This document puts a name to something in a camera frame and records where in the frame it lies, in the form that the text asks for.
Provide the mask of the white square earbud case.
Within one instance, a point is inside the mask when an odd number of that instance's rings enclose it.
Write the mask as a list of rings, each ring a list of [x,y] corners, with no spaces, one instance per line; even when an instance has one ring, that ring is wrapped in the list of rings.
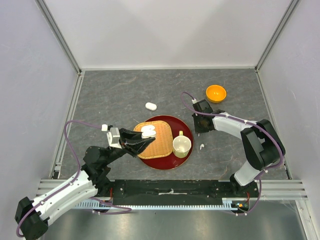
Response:
[[[143,139],[154,138],[156,136],[156,127],[154,125],[145,125],[141,128],[141,137]]]

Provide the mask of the white oval charging case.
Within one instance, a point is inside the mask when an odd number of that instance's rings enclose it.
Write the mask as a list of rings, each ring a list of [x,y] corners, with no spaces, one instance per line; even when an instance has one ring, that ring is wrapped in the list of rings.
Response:
[[[157,107],[157,105],[154,104],[154,103],[147,102],[147,103],[145,104],[145,108],[148,109],[148,110],[150,110],[150,111],[156,111],[158,107]]]

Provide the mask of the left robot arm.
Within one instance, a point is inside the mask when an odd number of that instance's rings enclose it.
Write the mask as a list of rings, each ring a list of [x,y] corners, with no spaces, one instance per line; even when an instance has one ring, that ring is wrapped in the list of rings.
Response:
[[[152,125],[142,132],[107,124],[99,129],[106,133],[107,147],[90,146],[83,158],[85,164],[79,165],[72,177],[46,194],[34,199],[24,197],[19,201],[14,217],[19,238],[36,240],[76,204],[95,196],[106,196],[112,188],[107,177],[111,170],[108,165],[125,154],[132,157],[141,154],[155,141],[157,134]]]

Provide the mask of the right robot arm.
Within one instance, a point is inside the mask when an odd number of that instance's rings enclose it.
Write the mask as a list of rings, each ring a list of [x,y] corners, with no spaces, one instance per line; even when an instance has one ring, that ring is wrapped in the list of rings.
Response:
[[[242,141],[246,161],[229,179],[233,196],[242,196],[262,171],[283,161],[286,150],[270,121],[249,121],[223,110],[214,111],[205,99],[193,99],[192,107],[196,133],[220,131]]]

